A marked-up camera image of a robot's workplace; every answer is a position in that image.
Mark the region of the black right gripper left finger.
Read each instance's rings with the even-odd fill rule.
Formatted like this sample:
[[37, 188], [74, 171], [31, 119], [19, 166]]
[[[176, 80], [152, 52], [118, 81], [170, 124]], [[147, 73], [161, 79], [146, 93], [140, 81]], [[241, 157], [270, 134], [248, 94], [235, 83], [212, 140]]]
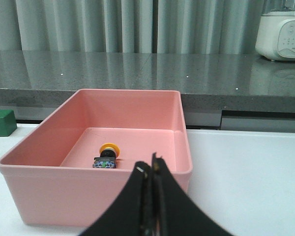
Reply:
[[138, 161], [117, 198], [82, 236], [150, 235], [150, 166]]

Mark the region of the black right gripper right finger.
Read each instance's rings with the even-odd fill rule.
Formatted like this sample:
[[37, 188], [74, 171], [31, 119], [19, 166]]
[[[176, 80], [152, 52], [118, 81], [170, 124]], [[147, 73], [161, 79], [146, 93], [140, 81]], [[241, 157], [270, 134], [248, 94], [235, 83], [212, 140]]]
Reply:
[[161, 236], [230, 236], [187, 196], [163, 158], [152, 154], [154, 207]]

